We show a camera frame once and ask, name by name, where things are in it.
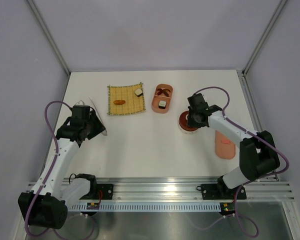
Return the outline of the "red round bowl lid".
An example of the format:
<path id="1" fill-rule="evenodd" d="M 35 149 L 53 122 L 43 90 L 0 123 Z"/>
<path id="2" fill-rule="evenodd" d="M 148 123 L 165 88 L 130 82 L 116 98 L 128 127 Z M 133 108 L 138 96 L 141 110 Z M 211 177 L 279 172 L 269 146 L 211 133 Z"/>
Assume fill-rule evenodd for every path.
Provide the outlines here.
<path id="1" fill-rule="evenodd" d="M 183 125 L 188 126 L 188 116 L 189 116 L 189 111 L 184 111 L 178 119 L 178 123 L 181 123 Z"/>

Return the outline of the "white black sushi cube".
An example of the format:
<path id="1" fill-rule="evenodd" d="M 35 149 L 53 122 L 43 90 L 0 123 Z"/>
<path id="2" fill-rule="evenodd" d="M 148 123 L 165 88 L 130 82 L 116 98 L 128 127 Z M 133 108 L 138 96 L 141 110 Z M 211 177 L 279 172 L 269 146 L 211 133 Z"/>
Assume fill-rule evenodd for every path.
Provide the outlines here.
<path id="1" fill-rule="evenodd" d="M 164 100 L 160 100 L 158 103 L 158 108 L 159 109 L 165 109 L 167 107 L 167 102 Z"/>

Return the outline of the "pink lunch box lid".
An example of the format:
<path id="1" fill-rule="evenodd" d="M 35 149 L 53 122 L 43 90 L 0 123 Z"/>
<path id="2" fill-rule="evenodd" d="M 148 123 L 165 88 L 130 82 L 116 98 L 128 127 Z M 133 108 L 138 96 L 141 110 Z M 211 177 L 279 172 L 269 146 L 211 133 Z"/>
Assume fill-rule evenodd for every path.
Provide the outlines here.
<path id="1" fill-rule="evenodd" d="M 235 144 L 219 131 L 215 131 L 215 154 L 225 160 L 231 160 L 236 155 Z"/>

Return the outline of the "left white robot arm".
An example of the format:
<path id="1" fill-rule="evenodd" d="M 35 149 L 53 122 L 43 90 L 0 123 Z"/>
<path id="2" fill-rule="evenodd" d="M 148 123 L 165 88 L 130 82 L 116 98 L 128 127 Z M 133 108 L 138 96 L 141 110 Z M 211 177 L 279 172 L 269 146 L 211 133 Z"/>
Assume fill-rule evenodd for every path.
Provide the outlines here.
<path id="1" fill-rule="evenodd" d="M 79 173 L 72 183 L 62 189 L 64 177 L 82 143 L 106 131 L 94 106 L 86 104 L 68 105 L 71 115 L 52 134 L 54 154 L 45 164 L 39 179 L 29 192 L 18 197 L 18 206 L 24 219 L 27 233 L 30 226 L 46 229 L 60 229 L 68 216 L 68 209 L 82 198 L 101 198 L 94 175 Z"/>

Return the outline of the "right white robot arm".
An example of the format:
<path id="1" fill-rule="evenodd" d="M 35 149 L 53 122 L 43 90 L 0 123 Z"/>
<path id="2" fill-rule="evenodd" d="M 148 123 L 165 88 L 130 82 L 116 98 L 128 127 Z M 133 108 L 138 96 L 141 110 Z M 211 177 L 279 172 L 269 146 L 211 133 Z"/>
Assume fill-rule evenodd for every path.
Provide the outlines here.
<path id="1" fill-rule="evenodd" d="M 246 194 L 239 187 L 253 182 L 278 169 L 280 160 L 275 151 L 273 136 L 266 130 L 249 131 L 232 122 L 217 105 L 208 105 L 201 93 L 188 97 L 190 128 L 212 128 L 227 137 L 239 149 L 239 166 L 220 176 L 216 183 L 197 186 L 203 200 L 231 200 L 235 195 L 245 200 Z"/>

